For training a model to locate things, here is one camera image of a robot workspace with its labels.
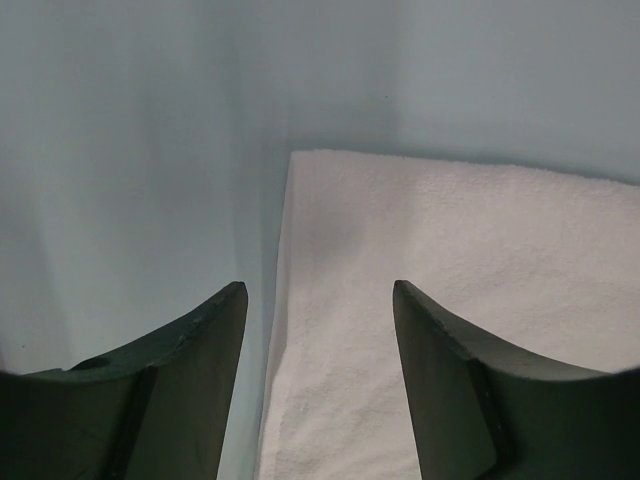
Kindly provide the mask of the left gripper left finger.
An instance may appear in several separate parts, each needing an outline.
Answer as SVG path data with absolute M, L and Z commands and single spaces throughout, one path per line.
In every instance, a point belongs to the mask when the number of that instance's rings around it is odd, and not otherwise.
M 5 479 L 213 479 L 244 337 L 233 282 L 71 369 L 1 376 Z

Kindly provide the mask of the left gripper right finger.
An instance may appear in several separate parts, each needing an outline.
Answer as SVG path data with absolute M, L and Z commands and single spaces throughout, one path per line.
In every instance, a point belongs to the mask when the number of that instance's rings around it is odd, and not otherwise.
M 393 315 L 425 479 L 635 479 L 639 372 L 591 370 L 514 345 L 412 283 Z

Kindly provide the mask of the white towel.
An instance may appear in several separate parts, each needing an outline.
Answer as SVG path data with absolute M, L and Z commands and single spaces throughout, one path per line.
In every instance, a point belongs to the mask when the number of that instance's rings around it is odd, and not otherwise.
M 505 165 L 293 154 L 260 479 L 416 479 L 398 280 L 546 357 L 639 362 L 639 191 Z

